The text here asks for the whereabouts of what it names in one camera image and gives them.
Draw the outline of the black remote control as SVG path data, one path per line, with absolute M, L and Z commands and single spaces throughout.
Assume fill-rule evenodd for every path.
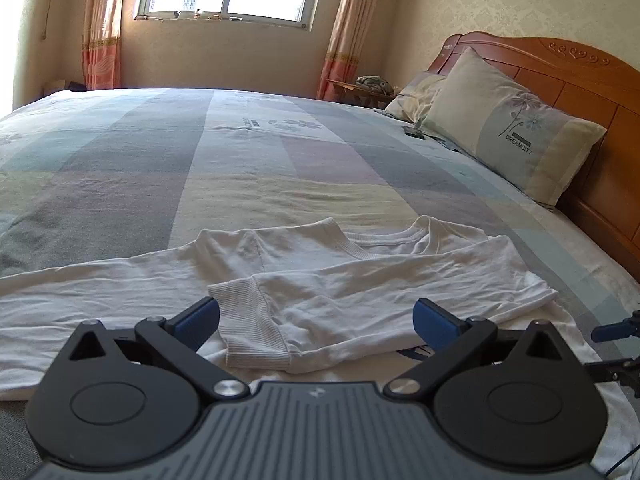
M 405 127 L 404 128 L 404 133 L 407 136 L 413 136 L 414 138 L 418 138 L 418 139 L 423 139 L 424 138 L 424 134 L 422 133 L 422 131 L 420 129 L 417 129 L 417 128 Z

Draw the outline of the orange curtain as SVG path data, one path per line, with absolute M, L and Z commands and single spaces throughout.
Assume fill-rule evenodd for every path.
M 86 0 L 82 30 L 82 72 L 88 90 L 120 87 L 123 2 L 124 0 Z
M 351 81 L 359 64 L 364 40 L 378 0 L 341 0 L 326 50 L 316 98 L 336 101 L 332 80 Z

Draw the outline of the wooden headboard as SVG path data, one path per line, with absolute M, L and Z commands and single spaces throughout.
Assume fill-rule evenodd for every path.
M 430 127 L 639 274 L 638 70 L 574 41 L 487 32 L 448 38 L 430 70 L 445 78 Z

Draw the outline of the large printed pillow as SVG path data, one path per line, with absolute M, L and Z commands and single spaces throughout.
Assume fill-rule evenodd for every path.
M 450 70 L 423 123 L 549 207 L 606 133 L 544 104 L 471 48 Z

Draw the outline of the orange curtain right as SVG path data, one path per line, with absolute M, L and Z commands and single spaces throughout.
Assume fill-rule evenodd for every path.
M 341 0 L 326 50 L 316 98 L 336 101 L 332 80 L 351 81 L 359 64 L 364 40 L 378 0 Z

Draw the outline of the wooden bedside table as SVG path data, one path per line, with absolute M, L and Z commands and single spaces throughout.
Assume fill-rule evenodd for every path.
M 358 86 L 351 82 L 329 80 L 329 85 L 335 91 L 335 99 L 342 104 L 356 105 L 367 108 L 385 108 L 395 99 L 395 96 L 386 96 L 367 87 Z

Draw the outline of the orange curtain left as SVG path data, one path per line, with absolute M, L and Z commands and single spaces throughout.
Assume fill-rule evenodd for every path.
M 82 72 L 88 90 L 120 87 L 123 2 L 124 0 L 86 0 L 82 30 Z

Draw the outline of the small floral pillow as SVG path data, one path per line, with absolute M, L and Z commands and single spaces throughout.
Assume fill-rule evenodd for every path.
M 404 122 L 415 124 L 431 109 L 446 77 L 424 70 L 385 107 L 385 113 Z

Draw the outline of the white long-sleeve shirt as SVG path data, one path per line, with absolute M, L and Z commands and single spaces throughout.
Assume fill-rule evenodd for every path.
M 134 326 L 205 297 L 198 354 L 250 387 L 203 400 Z M 384 386 L 434 351 L 428 299 L 496 341 L 428 398 Z M 421 217 L 405 231 L 203 231 L 176 249 L 1 282 L 1 393 L 28 395 L 38 479 L 634 479 L 639 422 L 512 240 Z

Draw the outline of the crumpled cloth on table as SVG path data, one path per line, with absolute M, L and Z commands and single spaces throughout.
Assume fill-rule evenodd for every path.
M 384 96 L 392 96 L 395 93 L 393 86 L 380 76 L 358 76 L 355 84 L 368 91 L 384 94 Z

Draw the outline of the pastel patchwork bed sheet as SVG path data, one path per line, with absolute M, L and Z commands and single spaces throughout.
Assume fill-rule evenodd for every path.
M 231 90 L 63 91 L 1 123 L 1 272 L 126 258 L 205 230 L 335 219 L 389 233 L 422 214 L 510 237 L 579 329 L 639 284 L 559 211 L 374 110 Z

